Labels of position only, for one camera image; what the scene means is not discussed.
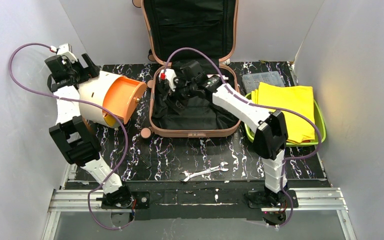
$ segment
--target green tray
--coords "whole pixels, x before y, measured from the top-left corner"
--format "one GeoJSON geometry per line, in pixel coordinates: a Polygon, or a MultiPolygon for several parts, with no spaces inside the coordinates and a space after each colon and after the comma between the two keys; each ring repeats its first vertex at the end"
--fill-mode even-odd
{"type": "MultiPolygon", "coordinates": [[[[251,93],[248,93],[245,97],[247,99],[251,99],[251,93]]],[[[323,143],[326,139],[326,127],[325,127],[325,121],[323,120],[322,112],[320,111],[319,105],[317,105],[316,100],[314,100],[314,121],[315,121],[315,125],[320,131],[321,142],[323,143]]],[[[248,137],[248,139],[251,141],[251,143],[254,142],[254,133],[246,124],[245,124],[245,130],[246,130],[246,136],[248,137]]],[[[305,146],[317,145],[318,143],[319,143],[319,140],[316,135],[315,140],[312,140],[309,142],[303,142],[300,144],[286,142],[286,146],[287,147],[305,147],[305,146]]]]}

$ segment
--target metal wrench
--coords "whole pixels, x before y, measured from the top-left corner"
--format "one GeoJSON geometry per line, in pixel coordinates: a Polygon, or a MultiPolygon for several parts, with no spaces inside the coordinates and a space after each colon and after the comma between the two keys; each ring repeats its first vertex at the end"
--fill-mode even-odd
{"type": "Polygon", "coordinates": [[[224,167],[225,165],[229,165],[229,163],[222,161],[220,163],[220,165],[218,165],[218,166],[211,167],[211,168],[205,169],[203,171],[194,172],[194,173],[189,173],[187,171],[183,171],[183,172],[181,172],[181,174],[184,174],[186,177],[184,179],[180,179],[180,181],[187,182],[187,181],[189,181],[189,179],[194,178],[196,176],[200,176],[203,174],[209,174],[209,173],[216,172],[216,171],[227,172],[227,171],[229,171],[229,169],[225,168],[224,167]]]}

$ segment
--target yellow cloth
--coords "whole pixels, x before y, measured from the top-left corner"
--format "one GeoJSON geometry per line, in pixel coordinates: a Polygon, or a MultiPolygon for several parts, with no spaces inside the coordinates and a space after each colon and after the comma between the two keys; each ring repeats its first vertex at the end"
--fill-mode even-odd
{"type": "MultiPolygon", "coordinates": [[[[314,96],[311,86],[278,87],[260,82],[254,93],[255,103],[266,106],[290,109],[314,120],[314,96]]],[[[301,117],[283,111],[288,134],[288,142],[300,144],[314,140],[314,128],[301,117]]]]}

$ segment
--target black marble table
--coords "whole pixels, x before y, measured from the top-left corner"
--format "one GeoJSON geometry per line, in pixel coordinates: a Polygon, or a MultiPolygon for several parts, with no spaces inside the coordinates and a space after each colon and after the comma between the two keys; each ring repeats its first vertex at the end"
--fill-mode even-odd
{"type": "MultiPolygon", "coordinates": [[[[154,77],[159,64],[121,64],[104,65],[103,70],[147,82],[154,77]]],[[[287,62],[233,62],[230,67],[236,72],[242,87],[242,75],[278,71],[286,86],[294,82],[287,62]]],[[[263,180],[264,171],[261,158],[254,152],[246,136],[243,124],[228,137],[215,138],[168,138],[152,135],[149,139],[140,137],[143,128],[150,127],[149,105],[150,89],[145,92],[129,123],[125,126],[128,134],[128,153],[117,173],[121,178],[131,181],[178,181],[183,171],[196,172],[228,162],[229,171],[213,172],[196,177],[191,181],[232,181],[263,180]],[[146,166],[139,159],[141,155],[151,164],[146,166]]],[[[93,124],[96,136],[102,145],[102,154],[110,167],[114,167],[125,151],[125,140],[121,129],[112,129],[93,124]]],[[[288,147],[285,157],[303,156],[314,147],[288,147]]],[[[317,156],[305,160],[292,160],[286,164],[288,179],[325,179],[325,174],[317,156]]],[[[74,182],[95,180],[81,168],[77,169],[74,182]]]]}

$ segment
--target white wall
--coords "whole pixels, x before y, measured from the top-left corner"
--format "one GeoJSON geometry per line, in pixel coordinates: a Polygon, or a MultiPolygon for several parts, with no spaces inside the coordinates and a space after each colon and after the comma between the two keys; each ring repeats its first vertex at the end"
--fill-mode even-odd
{"type": "MultiPolygon", "coordinates": [[[[8,59],[29,42],[69,42],[85,52],[58,0],[0,0],[0,239],[40,239],[54,188],[66,162],[49,136],[56,120],[53,99],[19,89],[8,74],[8,59]]],[[[15,76],[30,88],[47,91],[44,47],[22,50],[15,76]]]]}
{"type": "MultiPolygon", "coordinates": [[[[293,61],[324,0],[240,0],[232,61],[293,61]]],[[[142,9],[130,0],[60,0],[97,64],[148,63],[142,9]]]]}
{"type": "Polygon", "coordinates": [[[384,239],[384,0],[326,0],[296,59],[324,114],[327,176],[358,239],[384,239]]]}

